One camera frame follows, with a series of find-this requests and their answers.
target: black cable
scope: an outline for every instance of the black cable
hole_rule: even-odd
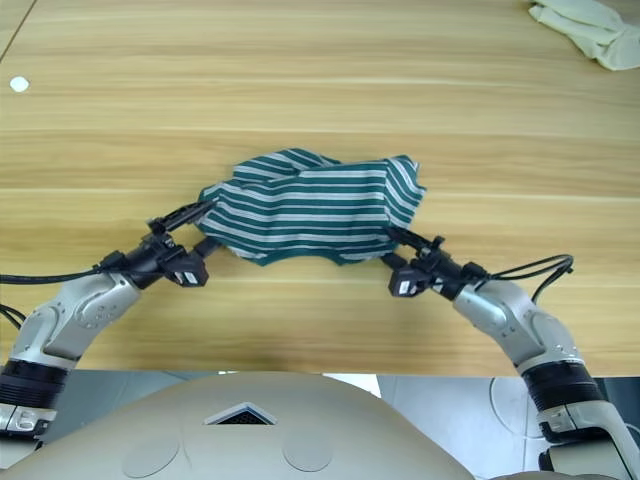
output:
[[[532,272],[523,273],[520,275],[509,275],[511,273],[517,273],[524,270],[529,270],[533,267],[537,267],[539,265],[544,265],[550,262],[555,262],[551,265],[547,265],[546,267],[539,268]],[[537,277],[538,275],[542,275],[543,273],[547,273],[553,271],[551,275],[549,275],[546,279],[542,281],[536,291],[533,293],[531,300],[533,303],[536,303],[542,291],[551,285],[553,282],[558,280],[565,273],[573,272],[573,257],[571,255],[562,254],[562,255],[554,255],[552,257],[543,258],[542,260],[538,260],[536,262],[531,262],[526,265],[522,265],[515,268],[510,268],[509,270],[504,270],[502,272],[495,273],[491,275],[492,280],[523,280],[525,278]]]
[[[100,271],[100,267],[94,266],[91,270],[87,270],[85,272],[70,273],[66,275],[0,275],[0,283],[11,285],[44,285],[47,283],[61,283],[69,280],[75,280],[76,278],[95,275],[96,273],[100,273]]]
[[[558,261],[553,265],[549,265],[539,270],[535,270],[533,272],[529,272],[522,275],[509,276],[510,273],[529,270],[533,267],[537,267],[538,265],[544,265],[546,263],[550,263],[555,260],[558,260]],[[549,272],[556,268],[560,268],[566,263],[573,264],[573,257],[571,255],[567,255],[567,254],[554,255],[552,257],[543,258],[542,260],[537,260],[535,262],[527,263],[526,265],[521,265],[519,267],[510,268],[509,270],[504,270],[502,272],[494,273],[493,275],[491,275],[491,278],[494,280],[522,280],[524,278],[531,278],[531,277],[536,277],[538,275],[542,275],[543,273]]]
[[[22,328],[22,324],[15,318],[13,315],[16,315],[22,321],[26,318],[25,315],[15,308],[11,308],[7,305],[3,305],[0,303],[0,314],[3,315],[11,324],[16,327],[18,330]]]
[[[24,313],[22,313],[20,310],[16,310],[15,308],[10,307],[9,305],[3,305],[2,303],[0,303],[0,309],[6,310],[12,315],[15,315],[22,322],[24,322],[27,319],[27,316]]]

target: vent grille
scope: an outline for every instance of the vent grille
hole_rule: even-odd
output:
[[[275,425],[273,415],[252,403],[241,403],[204,421],[205,425]]]

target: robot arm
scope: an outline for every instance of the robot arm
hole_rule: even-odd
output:
[[[174,243],[170,232],[198,220],[211,206],[211,202],[192,204],[150,221],[151,233],[137,248],[127,254],[109,254],[90,275],[64,283],[53,300],[25,319],[0,374],[0,447],[13,452],[0,456],[0,469],[37,448],[36,438],[55,419],[55,401],[68,372],[95,337],[138,300],[142,290],[162,277],[183,287],[206,284],[203,259],[219,244],[207,238],[187,252]],[[4,283],[29,280],[2,278]],[[7,439],[14,440],[11,447],[5,445]]]
[[[640,479],[638,446],[558,319],[515,283],[492,280],[473,263],[456,264],[440,249],[444,239],[430,242],[401,229],[389,233],[417,252],[410,264],[395,254],[383,259],[394,270],[391,294],[412,297],[432,289],[452,301],[455,310],[495,340],[526,382],[542,433],[558,444],[541,455],[541,469]]]

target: white stripe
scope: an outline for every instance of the white stripe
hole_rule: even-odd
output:
[[[391,213],[391,209],[387,206],[384,207],[384,212],[387,215],[388,219],[391,221],[391,223],[393,223],[394,225],[400,227],[400,228],[407,228],[409,226],[409,222],[405,222],[404,220],[400,220],[398,217],[396,217],[395,215],[393,215]]]
[[[300,214],[300,213],[276,213],[274,215],[260,215],[259,213],[247,212],[245,210],[240,210],[237,208],[233,208],[227,203],[223,201],[219,201],[216,204],[217,208],[221,208],[222,210],[232,214],[238,215],[245,218],[250,218],[252,220],[262,221],[262,222],[308,222],[310,220],[316,222],[344,222],[350,221],[353,223],[356,222],[385,222],[387,220],[387,215],[382,213],[360,213],[360,214],[347,214],[347,215],[310,215],[308,213]],[[205,218],[201,223],[206,224],[205,222],[209,218]]]
[[[327,248],[330,248],[331,250],[336,250],[338,252],[353,252],[354,250],[362,250],[362,249],[366,249],[369,247],[362,247],[362,246],[354,246],[354,245],[342,245],[342,246],[335,246],[335,245],[331,245],[330,243],[327,244],[326,246],[317,246],[317,245],[306,245],[304,243],[299,243],[297,245],[291,245],[289,247],[278,247],[278,248],[269,248],[269,247],[264,247],[262,245],[258,246],[258,245],[254,245],[251,243],[247,243],[241,240],[236,240],[234,238],[230,238],[227,235],[228,232],[224,232],[224,231],[216,231],[213,233],[209,233],[208,235],[211,237],[214,237],[218,240],[221,240],[223,242],[227,242],[229,247],[234,247],[236,248],[236,246],[240,245],[242,246],[242,248],[246,248],[248,250],[245,250],[245,252],[251,254],[251,250],[259,250],[262,252],[278,252],[280,250],[291,250],[294,248],[304,248],[307,250],[319,250],[319,249],[323,249],[326,250]],[[384,237],[384,242],[378,242],[376,241],[375,243],[373,243],[371,245],[371,249],[380,249],[383,246],[386,245],[386,243],[388,242],[388,237]]]
[[[222,187],[222,185],[220,185],[219,183],[216,183],[215,185],[211,185],[210,187],[207,187],[202,191],[202,195],[204,195],[204,196],[211,195],[212,193],[214,193],[216,190],[220,189],[221,187]]]
[[[396,189],[393,187],[391,182],[387,183],[387,192],[393,197],[393,199],[398,203],[401,207],[408,209],[410,212],[413,212],[416,209],[417,205],[412,205],[409,202],[404,201]]]
[[[368,190],[371,189],[373,187],[384,187],[385,183],[384,183],[384,179],[382,179],[382,181],[377,181],[377,180],[369,180],[368,183],[303,183],[303,182],[292,182],[292,183],[287,183],[286,185],[280,185],[280,186],[271,186],[271,185],[263,185],[260,183],[253,183],[251,184],[250,187],[247,187],[248,189],[251,189],[250,191],[254,191],[256,188],[263,188],[265,189],[267,192],[275,192],[278,190],[282,190],[282,189],[287,189],[287,188],[291,188],[291,187],[323,187],[323,188],[359,188],[360,190]]]
[[[316,162],[316,163],[317,163],[317,162],[320,162],[320,163],[318,163],[318,165],[319,165],[319,166],[320,166],[320,165],[325,165],[325,166],[327,166],[327,167],[335,167],[335,166],[338,166],[338,165],[339,165],[339,164],[335,164],[335,163],[329,162],[328,160],[325,160],[325,159],[322,157],[322,155],[318,155],[317,153],[314,153],[314,155],[318,155],[318,157],[320,157],[319,159],[317,159],[317,158],[312,158],[312,157],[307,157],[306,155],[303,155],[303,154],[301,154],[301,153],[299,153],[299,152],[295,152],[295,151],[293,151],[293,150],[291,150],[291,149],[287,150],[287,152],[289,152],[289,153],[291,153],[291,154],[293,154],[293,155],[297,155],[297,156],[298,156],[298,157],[300,157],[300,158],[304,158],[305,160],[309,160],[310,162]]]
[[[308,227],[307,225],[298,225],[298,226],[272,226],[272,225],[266,225],[266,226],[262,226],[262,225],[253,225],[251,223],[245,223],[245,222],[241,222],[239,220],[233,219],[233,218],[229,218],[227,217],[224,212],[222,211],[216,211],[215,212],[215,218],[217,218],[218,220],[222,219],[222,220],[226,220],[227,222],[233,223],[236,226],[242,226],[243,228],[253,228],[255,230],[266,230],[266,231],[273,231],[273,230],[295,230],[296,228],[299,229],[304,229],[304,230],[314,230],[314,231],[320,231],[320,232],[329,232],[329,231],[333,231],[333,230],[337,230],[337,231],[345,231],[348,230],[350,232],[353,231],[359,231],[359,230],[375,230],[377,227],[375,226],[350,226],[350,227],[333,227],[333,226],[326,226],[326,227]]]
[[[244,197],[254,198],[266,203],[275,202],[278,200],[369,200],[377,199],[384,200],[384,193],[382,192],[368,192],[368,193],[281,193],[278,195],[263,195],[258,192],[249,191],[244,188],[236,187],[224,183],[222,188],[225,191],[236,193]]]
[[[253,208],[259,208],[260,210],[263,210],[265,212],[271,212],[271,211],[278,211],[281,210],[282,208],[315,208],[318,212],[321,212],[323,210],[351,210],[351,211],[356,211],[356,210],[371,210],[371,209],[382,209],[383,206],[381,204],[376,204],[376,203],[371,203],[370,205],[335,205],[335,206],[327,206],[327,205],[320,205],[320,206],[314,206],[314,205],[286,205],[285,207],[282,206],[275,206],[275,207],[263,207],[261,205],[256,205],[254,202],[245,202],[243,200],[237,200],[237,199],[230,199],[230,198],[224,198],[221,201],[223,201],[225,203],[225,205],[228,205],[228,203],[226,202],[233,202],[233,203],[237,203],[240,205],[246,205],[248,207],[253,207]]]
[[[247,167],[246,165],[238,165],[233,169],[234,175],[236,173],[250,173],[253,175],[261,175],[263,177],[268,178],[281,178],[282,175],[279,173],[266,172],[264,170],[260,170],[259,168]]]
[[[240,164],[240,165],[245,165],[246,166],[247,164],[262,165],[264,167],[274,168],[276,170],[280,170],[282,172],[282,175],[284,175],[284,176],[293,175],[293,173],[291,172],[291,168],[293,168],[293,167],[287,168],[287,167],[283,167],[281,165],[274,165],[272,163],[266,162],[264,160],[260,160],[258,158],[254,158],[254,159],[249,160],[248,162],[245,162],[245,163]]]
[[[252,253],[252,252],[247,252],[246,250],[242,250],[241,248],[238,247],[228,247],[229,250],[231,250],[233,253],[235,253],[236,255],[240,256],[240,257],[245,257],[245,258],[264,258],[267,256],[266,253]]]
[[[293,241],[314,241],[314,242],[333,242],[333,243],[349,243],[349,242],[367,242],[376,240],[387,240],[386,235],[366,234],[366,235],[350,235],[349,230],[345,229],[344,235],[315,235],[313,233],[296,233],[288,235],[258,235],[248,233],[245,230],[228,227],[212,219],[207,219],[206,225],[219,232],[226,232],[236,235],[247,240],[253,240],[259,243],[279,243]]]
[[[424,195],[424,189],[418,187],[417,184],[414,182],[414,180],[412,180],[411,177],[409,177],[409,175],[407,174],[407,171],[404,168],[402,168],[402,165],[400,165],[400,163],[404,163],[404,162],[397,159],[389,160],[389,162],[391,162],[391,165],[393,166],[393,168],[404,179],[407,188],[411,190],[413,193],[420,195],[420,197],[422,197]]]
[[[367,253],[343,253],[340,256],[345,260],[368,260],[370,258],[381,257],[392,251],[393,248],[389,247],[386,250],[374,250]]]
[[[300,172],[300,176],[304,178],[368,178],[368,177],[378,177],[385,178],[387,176],[387,172],[380,172],[378,170],[345,170],[345,171],[337,171],[337,170],[305,170],[304,172]]]
[[[283,162],[287,162],[290,163],[291,165],[293,165],[295,168],[297,168],[298,170],[302,171],[302,170],[309,170],[310,168],[318,168],[316,167],[308,167],[303,163],[300,162],[296,162],[295,160],[291,160],[289,157],[281,154],[281,153],[270,153],[269,155],[262,155],[263,157],[270,157],[270,158],[275,158],[276,160],[282,160]]]

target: silver arm segment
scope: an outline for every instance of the silver arm segment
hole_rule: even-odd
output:
[[[608,439],[605,440],[585,440],[572,443],[570,447],[550,449],[549,460],[556,471],[599,473],[620,480],[640,479],[637,444],[615,406],[596,393],[597,387],[586,373],[584,360],[571,334],[558,319],[534,304],[516,284],[506,281],[489,281],[479,288],[467,285],[454,299],[453,306],[500,345],[527,381],[539,410],[538,424],[548,440],[586,439],[598,431],[606,432]],[[567,385],[553,384],[554,380],[559,380],[555,375],[562,376],[574,370],[577,373],[573,378],[567,377]],[[574,460],[563,462],[569,449]],[[604,457],[595,456],[597,461],[590,465],[594,451],[606,452],[602,453],[607,456],[606,462]],[[580,467],[576,467],[576,456],[580,459]],[[570,466],[561,470],[563,464]],[[609,465],[605,471],[593,470],[605,465]],[[575,468],[587,470],[576,471]]]
[[[9,360],[71,370],[94,338],[140,297],[123,275],[103,273],[72,280],[27,317]]]
[[[63,284],[54,299],[27,317],[0,377],[1,436],[22,438],[23,449],[35,448],[28,440],[44,434],[55,419],[54,402],[68,371],[139,297],[138,288],[120,274],[91,275]],[[9,461],[3,455],[0,468],[8,468]]]

